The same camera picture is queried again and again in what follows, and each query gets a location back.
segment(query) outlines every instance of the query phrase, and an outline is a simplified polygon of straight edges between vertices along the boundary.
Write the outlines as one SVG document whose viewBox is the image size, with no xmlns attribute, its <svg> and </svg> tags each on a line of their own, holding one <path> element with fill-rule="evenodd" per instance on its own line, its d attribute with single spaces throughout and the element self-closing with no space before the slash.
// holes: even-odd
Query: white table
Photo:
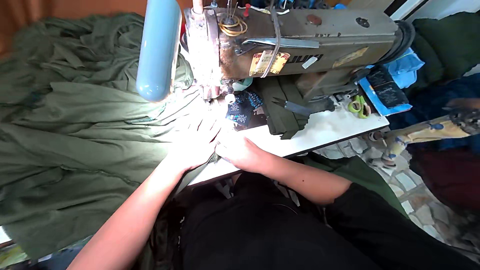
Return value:
<svg viewBox="0 0 480 270">
<path fill-rule="evenodd" d="M 290 140 L 280 140 L 280 135 L 271 135 L 267 125 L 239 132 L 261 149 L 289 158 L 357 137 L 363 133 L 379 130 L 388 125 L 389 122 L 384 116 L 372 114 L 367 119 L 359 119 L 343 107 L 334 112 L 323 111 L 312 114 L 305 129 L 298 131 Z M 238 172 L 240 172 L 239 169 L 221 159 L 217 163 L 210 163 L 190 185 L 220 179 Z"/>
</svg>

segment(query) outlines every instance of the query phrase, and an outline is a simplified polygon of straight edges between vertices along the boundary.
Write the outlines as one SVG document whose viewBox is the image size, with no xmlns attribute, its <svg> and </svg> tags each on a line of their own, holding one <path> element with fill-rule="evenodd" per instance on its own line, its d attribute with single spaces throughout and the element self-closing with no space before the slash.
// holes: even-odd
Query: black clothing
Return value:
<svg viewBox="0 0 480 270">
<path fill-rule="evenodd" d="M 185 270 L 478 269 L 355 183 L 325 209 L 333 229 L 259 174 L 242 174 L 232 193 L 193 190 L 180 237 Z"/>
</svg>

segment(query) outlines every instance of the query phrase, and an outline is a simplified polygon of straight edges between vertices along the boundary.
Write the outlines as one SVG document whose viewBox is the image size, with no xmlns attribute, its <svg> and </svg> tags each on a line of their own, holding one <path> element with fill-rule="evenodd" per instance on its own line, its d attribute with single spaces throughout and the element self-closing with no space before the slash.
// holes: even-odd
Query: green garment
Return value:
<svg viewBox="0 0 480 270">
<path fill-rule="evenodd" d="M 161 103 L 136 93 L 142 30 L 133 13 L 48 18 L 0 62 L 0 225 L 30 258 L 94 234 L 204 109 L 193 90 Z M 190 86 L 182 57 L 177 69 Z"/>
<path fill-rule="evenodd" d="M 409 95 L 422 88 L 459 79 L 480 63 L 480 15 L 459 12 L 441 20 L 416 19 L 413 50 L 425 65 Z"/>
<path fill-rule="evenodd" d="M 330 160 L 311 152 L 307 156 L 299 158 L 303 160 L 305 165 L 331 172 L 378 193 L 388 204 L 397 209 L 405 217 L 408 217 L 387 182 L 360 157 L 354 156 L 352 158 Z"/>
<path fill-rule="evenodd" d="M 277 101 L 274 98 L 280 98 L 299 105 L 305 105 L 291 76 L 271 76 L 264 79 L 254 79 L 252 87 L 254 87 L 264 103 L 263 109 L 267 115 L 267 125 L 270 134 L 282 134 L 282 140 L 289 140 L 299 130 L 305 128 L 305 125 L 308 123 L 308 116 L 292 113 L 273 103 L 273 101 Z"/>
</svg>

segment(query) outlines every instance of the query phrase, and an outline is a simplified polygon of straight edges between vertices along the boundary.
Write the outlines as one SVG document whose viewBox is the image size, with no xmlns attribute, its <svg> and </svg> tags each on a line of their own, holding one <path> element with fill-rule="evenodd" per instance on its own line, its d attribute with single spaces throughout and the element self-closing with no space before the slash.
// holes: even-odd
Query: blue lamp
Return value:
<svg viewBox="0 0 480 270">
<path fill-rule="evenodd" d="M 137 91 L 148 101 L 161 101 L 173 89 L 181 20 L 177 1 L 148 1 L 137 74 Z"/>
</svg>

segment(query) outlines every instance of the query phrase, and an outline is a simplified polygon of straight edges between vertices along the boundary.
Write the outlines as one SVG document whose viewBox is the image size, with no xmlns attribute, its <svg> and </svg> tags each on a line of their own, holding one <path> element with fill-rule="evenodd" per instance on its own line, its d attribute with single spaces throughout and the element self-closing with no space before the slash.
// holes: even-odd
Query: scissors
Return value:
<svg viewBox="0 0 480 270">
<path fill-rule="evenodd" d="M 274 99 L 276 99 L 276 100 L 272 101 L 274 104 L 276 104 L 280 107 L 283 107 L 284 109 L 286 109 L 288 111 L 298 113 L 298 114 L 301 114 L 301 115 L 304 115 L 304 116 L 310 116 L 312 114 L 311 109 L 309 109 L 307 107 L 304 107 L 302 105 L 298 105 L 298 104 L 293 103 L 291 101 L 287 101 L 287 100 L 280 99 L 280 98 L 275 98 L 274 97 Z"/>
<path fill-rule="evenodd" d="M 372 113 L 372 109 L 365 102 L 365 98 L 361 95 L 356 95 L 355 100 L 348 104 L 348 110 L 352 113 L 359 113 L 359 118 L 366 119 Z"/>
</svg>

